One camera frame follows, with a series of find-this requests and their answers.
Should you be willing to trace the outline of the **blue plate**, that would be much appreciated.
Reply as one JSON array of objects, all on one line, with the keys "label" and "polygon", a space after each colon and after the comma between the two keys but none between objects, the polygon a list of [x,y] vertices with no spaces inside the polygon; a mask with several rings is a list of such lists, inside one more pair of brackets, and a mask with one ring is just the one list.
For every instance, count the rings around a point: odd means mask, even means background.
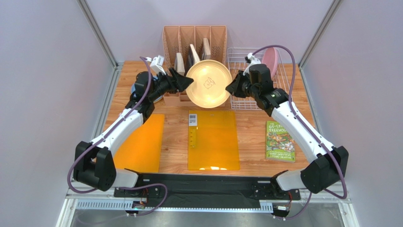
[{"label": "blue plate", "polygon": [[[136,88],[135,88],[135,85],[133,84],[131,87],[131,93],[135,92],[135,90],[136,90]],[[162,96],[158,97],[156,100],[154,100],[154,103],[159,102],[162,98],[163,98]]]}]

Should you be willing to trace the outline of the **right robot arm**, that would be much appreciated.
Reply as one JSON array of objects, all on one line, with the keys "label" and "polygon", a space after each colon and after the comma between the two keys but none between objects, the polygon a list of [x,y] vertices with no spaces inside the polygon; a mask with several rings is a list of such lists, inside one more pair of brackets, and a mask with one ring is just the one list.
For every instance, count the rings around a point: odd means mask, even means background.
[{"label": "right robot arm", "polygon": [[335,147],[326,140],[297,110],[288,93],[274,87],[266,65],[255,64],[245,71],[239,70],[226,90],[235,97],[253,98],[260,109],[285,128],[309,162],[304,169],[283,171],[272,177],[271,183],[276,190],[307,189],[317,194],[329,192],[329,186],[341,182],[341,198],[346,198],[347,149]]}]

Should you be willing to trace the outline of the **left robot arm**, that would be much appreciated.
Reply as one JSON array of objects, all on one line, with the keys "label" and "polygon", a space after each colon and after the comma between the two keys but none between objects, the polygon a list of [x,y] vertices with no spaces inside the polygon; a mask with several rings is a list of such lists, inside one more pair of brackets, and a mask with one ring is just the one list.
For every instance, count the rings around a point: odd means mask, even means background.
[{"label": "left robot arm", "polygon": [[144,71],[136,76],[129,102],[125,109],[106,131],[90,142],[81,141],[75,150],[75,161],[68,173],[69,188],[76,193],[71,180],[95,190],[108,191],[110,188],[133,188],[139,174],[133,170],[116,168],[114,155],[126,139],[140,128],[152,115],[154,101],[166,93],[185,91],[194,80],[170,68],[169,74],[159,72],[153,76]]}]

